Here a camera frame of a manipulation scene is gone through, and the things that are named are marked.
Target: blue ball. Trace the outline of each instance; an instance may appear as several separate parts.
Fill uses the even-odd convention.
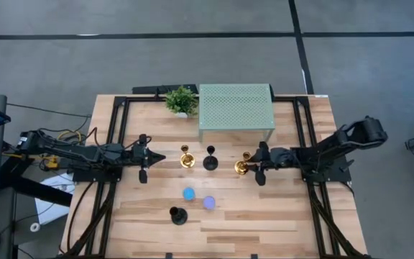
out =
[[[187,187],[183,190],[183,198],[187,201],[192,201],[196,195],[194,194],[194,190],[190,187]]]

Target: gray floor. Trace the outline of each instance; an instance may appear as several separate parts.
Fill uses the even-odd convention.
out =
[[[414,1],[297,0],[304,32],[414,31]],[[0,0],[0,35],[132,32],[292,31],[287,1]],[[368,114],[390,138],[356,151],[351,168],[370,255],[414,258],[414,37],[304,39],[316,94],[328,94],[339,126]],[[271,83],[303,94],[293,38],[196,40],[0,40],[0,94],[9,102],[90,114],[96,94],[171,83]],[[5,140],[19,132],[74,128],[82,121],[9,107]],[[35,169],[28,176],[49,175]],[[17,216],[34,213],[20,197]],[[65,219],[17,242],[35,257],[54,256]]]

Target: plant pot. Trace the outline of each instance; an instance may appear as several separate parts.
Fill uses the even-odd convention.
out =
[[[178,118],[182,118],[182,119],[188,118],[188,115],[186,114],[186,112],[177,112],[175,116],[177,116]]]

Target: wooden tabletop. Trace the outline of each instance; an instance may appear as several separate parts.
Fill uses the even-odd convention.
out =
[[[90,129],[98,127],[98,142],[105,143],[114,96],[97,96]],[[326,97],[309,96],[318,141],[336,130],[330,102]],[[276,129],[268,142],[272,147],[299,147],[295,115],[290,103],[273,103]],[[301,107],[306,142],[309,142],[304,110]],[[116,122],[117,138],[122,111]],[[163,102],[132,102],[124,145],[139,134],[152,136],[148,147],[167,158],[148,170],[148,183],[138,181],[139,168],[125,168],[117,185],[109,233],[107,258],[318,258],[311,207],[305,183],[298,169],[268,171],[265,186],[258,186],[254,173],[238,175],[234,163],[242,153],[254,154],[258,142],[250,142],[261,132],[226,132],[204,135],[198,141],[198,119],[180,119]],[[196,158],[194,167],[180,164],[181,145],[189,146]],[[203,168],[206,148],[213,145],[219,166]],[[66,250],[68,225],[79,196],[87,183],[76,186],[63,235]],[[364,238],[351,192],[340,183],[328,183],[335,223],[353,246],[366,253]],[[192,187],[196,199],[185,201],[183,189]],[[77,240],[91,220],[96,183],[89,189],[76,214],[71,233]],[[203,197],[213,196],[216,208],[203,208]],[[177,226],[170,220],[169,208],[178,206],[188,212],[188,221]],[[327,252],[328,230],[323,223]],[[96,233],[94,251],[98,252],[101,226]]]

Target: green plant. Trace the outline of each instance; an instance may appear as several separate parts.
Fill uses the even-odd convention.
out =
[[[167,93],[165,106],[173,113],[185,112],[188,115],[196,115],[198,100],[190,89],[180,86],[178,90]]]

